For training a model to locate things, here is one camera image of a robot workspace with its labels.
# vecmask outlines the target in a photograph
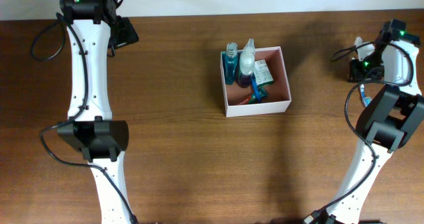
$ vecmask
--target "white box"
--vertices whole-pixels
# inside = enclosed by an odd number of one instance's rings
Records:
[[[225,113],[227,117],[238,117],[243,115],[259,115],[269,113],[279,113],[286,111],[292,96],[290,95],[289,81],[287,79],[286,68],[284,67],[283,54],[280,47],[257,48],[255,61],[265,60],[271,71],[274,83],[264,86],[269,96],[262,103],[250,105],[235,105],[247,95],[253,93],[252,86],[241,88],[234,82],[233,85],[225,84],[224,77],[224,55],[221,52],[221,80],[223,83]]]

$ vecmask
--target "blue bottle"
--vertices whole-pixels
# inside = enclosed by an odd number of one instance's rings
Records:
[[[237,44],[231,42],[227,45],[227,51],[225,52],[225,83],[232,85],[236,77],[236,68],[238,64],[238,53],[237,53]]]

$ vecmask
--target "blue liquid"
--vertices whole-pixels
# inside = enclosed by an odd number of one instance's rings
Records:
[[[230,58],[227,55],[225,57],[225,83],[232,85],[236,78],[236,68],[238,64],[238,54],[234,58]]]

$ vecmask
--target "wooden table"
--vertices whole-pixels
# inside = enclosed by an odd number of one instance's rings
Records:
[[[343,115],[350,58],[329,57],[357,36],[374,40],[392,18],[424,38],[424,10],[131,19],[140,42],[108,59],[108,90],[114,119],[129,124],[125,178],[139,221],[289,223],[330,201],[356,137]],[[51,22],[0,23],[0,223],[101,220],[92,173],[55,162],[38,140],[41,128],[66,118],[71,97],[69,44],[45,63],[28,53]],[[40,55],[57,49],[58,34],[40,41]],[[249,38],[257,48],[282,47],[293,101],[285,113],[228,119],[219,52]],[[362,111],[357,97],[352,122]],[[362,219],[422,222],[423,131],[380,172]],[[58,156],[83,162],[55,132],[46,139]]]

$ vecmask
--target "open box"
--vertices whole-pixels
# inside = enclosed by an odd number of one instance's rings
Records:
[[[255,61],[265,60],[270,69],[274,83],[264,86],[268,92],[268,97],[262,103],[250,105],[236,105],[247,95],[253,93],[252,86],[241,88],[234,82],[233,85],[225,84],[224,76],[224,55],[221,53],[221,80],[224,90],[225,113],[227,117],[238,117],[243,115],[259,115],[269,113],[279,113],[286,111],[292,97],[290,95],[289,81],[287,79],[286,68],[284,67],[283,54],[280,47],[257,48]]]

